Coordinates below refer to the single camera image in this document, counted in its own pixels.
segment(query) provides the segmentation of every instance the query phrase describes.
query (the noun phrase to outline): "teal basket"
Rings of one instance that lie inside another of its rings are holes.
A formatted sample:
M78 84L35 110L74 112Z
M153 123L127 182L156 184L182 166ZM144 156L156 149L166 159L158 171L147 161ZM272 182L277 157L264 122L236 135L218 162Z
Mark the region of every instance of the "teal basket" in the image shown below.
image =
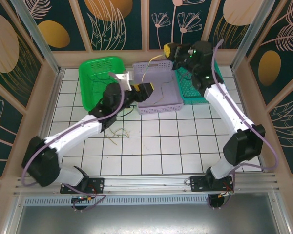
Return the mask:
M215 71L221 77L217 63L215 62ZM179 68L175 71L177 77L177 83L180 91L180 96L184 102L184 105L207 103L206 99L197 91L191 81L191 73L184 68Z

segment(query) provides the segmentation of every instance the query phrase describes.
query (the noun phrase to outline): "yellow wire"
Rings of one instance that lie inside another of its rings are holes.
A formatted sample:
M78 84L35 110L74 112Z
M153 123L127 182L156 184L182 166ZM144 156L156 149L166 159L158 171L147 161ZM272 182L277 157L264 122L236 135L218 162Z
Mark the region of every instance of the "yellow wire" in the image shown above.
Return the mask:
M163 56L163 55L157 55L157 56L151 58L151 60L148 62L147 67L146 67L146 71L143 73L141 83L143 82L143 79L145 78L145 74L147 73L147 69L148 69L148 67L150 66L150 63L151 63L154 59L157 59L157 58L159 58L159 57L161 57L161 56Z

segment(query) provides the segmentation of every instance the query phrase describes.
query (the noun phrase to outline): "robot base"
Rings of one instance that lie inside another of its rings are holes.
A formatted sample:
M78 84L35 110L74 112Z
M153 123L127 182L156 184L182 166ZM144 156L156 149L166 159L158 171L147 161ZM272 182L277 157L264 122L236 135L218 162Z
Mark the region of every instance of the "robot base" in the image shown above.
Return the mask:
M102 194L104 189L104 178L89 178L87 187L85 187L85 189L83 189L82 192L93 194L95 193L93 189L95 190L97 194ZM61 185L60 193L61 194L78 194L72 191L70 188L66 187L64 184Z
M206 175L190 177L190 185L192 192L222 192L227 190L226 185L233 189L231 176L215 179L210 168L207 169Z

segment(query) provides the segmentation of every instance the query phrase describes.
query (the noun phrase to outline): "purple basket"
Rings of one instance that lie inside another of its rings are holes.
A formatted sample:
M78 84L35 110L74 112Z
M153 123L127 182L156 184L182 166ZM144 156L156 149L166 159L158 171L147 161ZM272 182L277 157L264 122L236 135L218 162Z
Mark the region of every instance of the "purple basket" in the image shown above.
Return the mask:
M132 65L135 83L141 82L147 64L148 62L138 62ZM154 91L147 100L138 103L137 107L141 115L181 109L183 101L179 94L175 73L172 71L171 61L151 62L143 79L143 83L149 82L153 83Z

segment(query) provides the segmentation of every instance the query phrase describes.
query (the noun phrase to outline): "metal base plate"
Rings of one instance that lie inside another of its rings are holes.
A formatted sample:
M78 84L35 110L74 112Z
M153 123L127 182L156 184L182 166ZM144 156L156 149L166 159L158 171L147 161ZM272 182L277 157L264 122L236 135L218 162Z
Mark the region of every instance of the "metal base plate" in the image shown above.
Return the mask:
M95 189L96 193L102 194L104 189L104 178L90 178L89 185L86 187L85 193L93 194L93 189ZM61 185L60 189L61 194L77 194L76 192L72 191L70 188L66 187L65 185Z
M206 177L204 175L190 177L190 185L192 192L226 191L225 184L227 184L229 188L233 189L231 176L215 180L212 188L209 187Z

